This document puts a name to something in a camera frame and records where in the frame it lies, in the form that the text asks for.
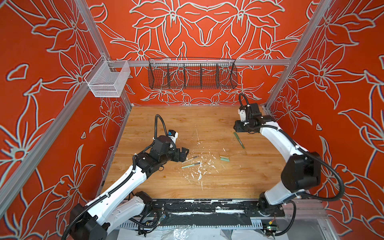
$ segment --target marker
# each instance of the marker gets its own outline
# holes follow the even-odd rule
[[[182,166],[181,168],[193,167],[193,166],[196,166],[196,165],[199,165],[199,164],[200,164],[199,162],[192,163],[192,164],[189,164],[189,165],[186,165],[186,166]]]
[[[235,134],[237,140],[239,141],[239,143],[241,144],[241,146],[245,149],[245,147],[244,147],[243,143],[241,142],[241,140],[240,140],[239,136],[237,135],[237,133],[234,132],[234,134]]]
[[[191,160],[194,160],[194,159],[197,158],[197,157],[200,157],[200,155],[191,157],[190,159],[185,160],[183,163],[188,162],[188,161],[191,161]]]

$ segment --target floral pattern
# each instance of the floral pattern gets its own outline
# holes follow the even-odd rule
[[[285,131],[322,153],[343,179],[345,195],[325,204],[341,239],[384,238],[384,49],[375,45],[383,15],[382,2],[332,1],[271,108]],[[319,131],[321,141],[313,137]],[[334,196],[335,177],[321,172],[313,194]]]
[[[89,132],[91,133],[94,128],[101,126],[104,141],[106,141],[106,132],[109,122],[112,121],[121,127],[127,110],[124,103],[118,99],[101,98],[100,113],[102,114],[102,117],[99,117],[91,124]]]
[[[110,1],[87,2],[111,57],[142,61],[189,56],[289,59],[318,5],[310,0],[301,1],[295,8],[289,0],[145,0],[119,2],[119,8],[114,8]],[[290,14],[300,17],[293,21]],[[117,24],[120,21],[127,27],[122,29]],[[150,89],[147,69],[134,70],[126,91],[135,93],[130,100],[137,105],[234,104],[239,92],[265,103],[278,79],[274,74],[282,71],[281,66],[240,66],[236,89],[201,93],[198,89]]]
[[[100,57],[73,0],[3,1],[0,187],[43,137]],[[89,92],[0,219],[0,239],[59,239],[77,204],[95,198],[101,167],[127,114],[121,98]],[[105,114],[108,134],[93,130]]]

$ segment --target basket divider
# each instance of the basket divider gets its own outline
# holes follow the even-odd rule
[[[231,78],[232,78],[232,72],[233,72],[233,67],[235,66],[235,62],[232,63],[232,68],[231,68],[231,72],[229,74],[229,80],[231,81]]]
[[[216,87],[220,88],[218,64],[216,63]]]
[[[167,63],[167,81],[168,81],[168,88],[170,88],[169,63]]]
[[[187,82],[187,78],[185,77],[185,63],[183,63],[183,75],[184,75],[184,86],[185,88],[187,88],[188,82]]]
[[[200,89],[203,89],[203,68],[200,63]]]
[[[150,85],[149,87],[151,89],[153,89],[153,84],[155,83],[155,77],[153,76],[153,71],[152,71],[152,65],[151,65],[151,62],[149,62],[149,70],[150,70],[150,73],[151,73],[151,76],[152,76],[152,81],[150,81]]]

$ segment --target plastic sheet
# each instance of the plastic sheet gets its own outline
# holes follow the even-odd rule
[[[155,230],[144,237],[138,236],[137,231],[121,228],[118,240],[227,240],[220,232],[219,228],[175,228]]]

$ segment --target wire mesh basket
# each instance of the wire mesh basket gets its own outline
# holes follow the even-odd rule
[[[234,89],[234,59],[151,58],[148,82],[151,89]]]
[[[102,56],[85,77],[85,81],[95,97],[119,97],[124,89],[131,73],[128,62],[124,61],[123,67],[118,69],[110,67],[111,62],[114,61],[107,61]]]

